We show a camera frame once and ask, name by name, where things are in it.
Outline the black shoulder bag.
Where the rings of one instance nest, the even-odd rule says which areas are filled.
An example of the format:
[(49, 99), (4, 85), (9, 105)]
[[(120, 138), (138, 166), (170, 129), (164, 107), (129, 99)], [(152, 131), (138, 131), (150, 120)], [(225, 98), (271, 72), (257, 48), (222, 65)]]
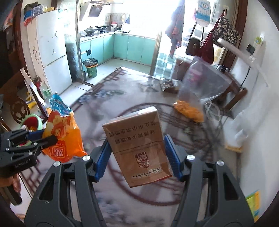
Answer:
[(187, 48), (186, 48), (186, 51), (185, 51), (186, 55), (196, 56), (200, 47), (201, 47), (200, 40), (197, 39), (197, 38), (192, 37), (192, 35), (195, 31), (196, 25), (197, 25), (197, 23), (194, 24), (193, 29), (191, 31), (190, 38), (189, 38), (189, 41), (188, 41), (188, 45), (187, 45)]

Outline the person's left hand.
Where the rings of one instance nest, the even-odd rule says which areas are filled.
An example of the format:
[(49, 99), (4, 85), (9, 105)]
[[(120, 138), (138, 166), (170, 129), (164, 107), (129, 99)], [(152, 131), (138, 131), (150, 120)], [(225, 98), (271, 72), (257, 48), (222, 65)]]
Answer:
[(19, 179), (19, 175), (13, 175), (11, 177), (8, 178), (0, 178), (0, 187), (8, 187), (8, 186), (13, 186), (14, 190), (17, 193), (21, 192), (21, 184), (20, 184), (20, 179)]

